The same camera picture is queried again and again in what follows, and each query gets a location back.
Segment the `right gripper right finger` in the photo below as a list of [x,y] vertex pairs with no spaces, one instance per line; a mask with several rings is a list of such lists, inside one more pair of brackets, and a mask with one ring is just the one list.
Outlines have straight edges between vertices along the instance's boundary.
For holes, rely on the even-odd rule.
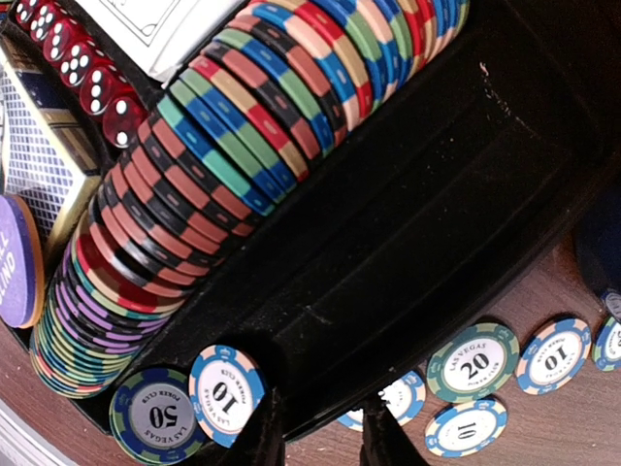
[[396,418],[377,396],[363,404],[361,465],[416,465],[417,451]]

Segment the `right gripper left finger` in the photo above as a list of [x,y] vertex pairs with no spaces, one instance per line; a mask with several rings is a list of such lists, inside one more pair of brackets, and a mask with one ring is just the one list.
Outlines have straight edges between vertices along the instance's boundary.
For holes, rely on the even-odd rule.
[[266,393],[230,449],[209,444],[192,465],[284,465],[282,400],[275,387]]

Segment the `dark blue mug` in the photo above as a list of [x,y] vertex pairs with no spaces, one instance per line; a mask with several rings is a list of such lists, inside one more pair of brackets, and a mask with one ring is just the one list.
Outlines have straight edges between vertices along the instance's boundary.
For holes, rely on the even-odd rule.
[[620,185],[605,190],[574,230],[574,251],[586,286],[620,322]]

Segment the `black poker case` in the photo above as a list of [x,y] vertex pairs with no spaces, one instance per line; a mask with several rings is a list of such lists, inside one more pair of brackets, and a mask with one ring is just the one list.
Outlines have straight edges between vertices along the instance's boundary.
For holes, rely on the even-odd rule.
[[574,225],[620,163],[620,5],[473,1],[463,28],[131,364],[256,356],[284,436],[429,356]]

